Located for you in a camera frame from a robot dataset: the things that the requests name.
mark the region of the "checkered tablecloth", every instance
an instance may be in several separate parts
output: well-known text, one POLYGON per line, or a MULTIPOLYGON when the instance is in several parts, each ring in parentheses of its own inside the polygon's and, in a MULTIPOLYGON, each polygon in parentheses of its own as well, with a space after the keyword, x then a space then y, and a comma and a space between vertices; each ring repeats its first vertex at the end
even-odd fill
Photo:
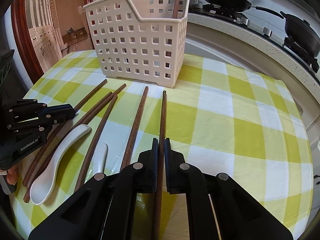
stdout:
MULTIPOLYGON (((226 172, 292 232, 296 239, 305 229, 312 201, 313 172, 310 147, 297 107, 282 81, 219 61, 185 55, 183 66, 168 95, 166 136, 172 149, 202 172, 226 172)), ((75 106, 103 79, 95 51, 68 54, 28 92, 49 106, 75 106)), ((108 83, 79 111, 75 123, 109 91, 123 83, 103 130, 109 146, 105 173, 119 172, 120 164, 145 84, 108 79, 108 83)), ((163 87, 149 85, 132 162, 151 148, 159 135, 163 87)), ((25 187, 18 182, 11 203, 16 227, 27 239, 31 230, 54 211, 74 190, 84 155, 106 108, 91 122, 92 132, 78 140, 64 155, 50 198, 42 205, 25 204, 25 187)), ((21 174, 35 154, 25 158, 21 174)), ((89 170, 87 179, 92 176, 89 170)), ((139 195, 133 234, 149 239, 150 198, 139 195)), ((162 239, 188 239, 183 195, 164 192, 162 239)))

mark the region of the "wooden cabinet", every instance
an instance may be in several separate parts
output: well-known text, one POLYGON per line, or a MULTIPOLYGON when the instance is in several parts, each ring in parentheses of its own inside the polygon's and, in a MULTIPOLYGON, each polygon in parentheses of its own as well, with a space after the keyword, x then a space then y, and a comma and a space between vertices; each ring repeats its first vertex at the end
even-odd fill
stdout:
POLYGON ((62 58, 52 24, 49 0, 25 0, 25 9, 31 42, 46 72, 62 58))

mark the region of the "utensil holder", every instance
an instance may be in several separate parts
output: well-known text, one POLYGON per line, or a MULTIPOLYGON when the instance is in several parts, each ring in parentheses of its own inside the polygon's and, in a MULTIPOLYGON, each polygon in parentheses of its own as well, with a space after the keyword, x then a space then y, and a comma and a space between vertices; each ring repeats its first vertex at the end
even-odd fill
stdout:
POLYGON ((185 46, 189 0, 97 0, 83 8, 102 72, 173 87, 185 46))

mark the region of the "wooden door frame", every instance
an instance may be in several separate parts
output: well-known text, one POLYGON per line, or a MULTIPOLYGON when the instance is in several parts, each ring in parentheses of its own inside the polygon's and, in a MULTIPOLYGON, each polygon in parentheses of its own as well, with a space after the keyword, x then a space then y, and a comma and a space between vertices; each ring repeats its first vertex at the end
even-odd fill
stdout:
POLYGON ((14 0, 11 4, 11 21, 13 36, 17 45, 22 63, 35 84, 44 74, 33 48, 25 10, 25 0, 14 0))

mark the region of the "white ceramic spoon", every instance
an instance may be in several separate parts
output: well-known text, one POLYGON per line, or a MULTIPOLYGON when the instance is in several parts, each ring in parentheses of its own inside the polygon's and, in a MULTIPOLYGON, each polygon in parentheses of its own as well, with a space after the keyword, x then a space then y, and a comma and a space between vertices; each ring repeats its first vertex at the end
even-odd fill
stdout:
POLYGON ((93 153, 93 175, 104 171, 104 163, 108 152, 108 145, 99 142, 93 153))
POLYGON ((81 124, 74 128, 60 143, 54 152, 47 168, 36 178, 30 188, 30 200, 35 205, 44 203, 53 191, 58 167, 65 152, 86 133, 90 132, 91 127, 81 124))

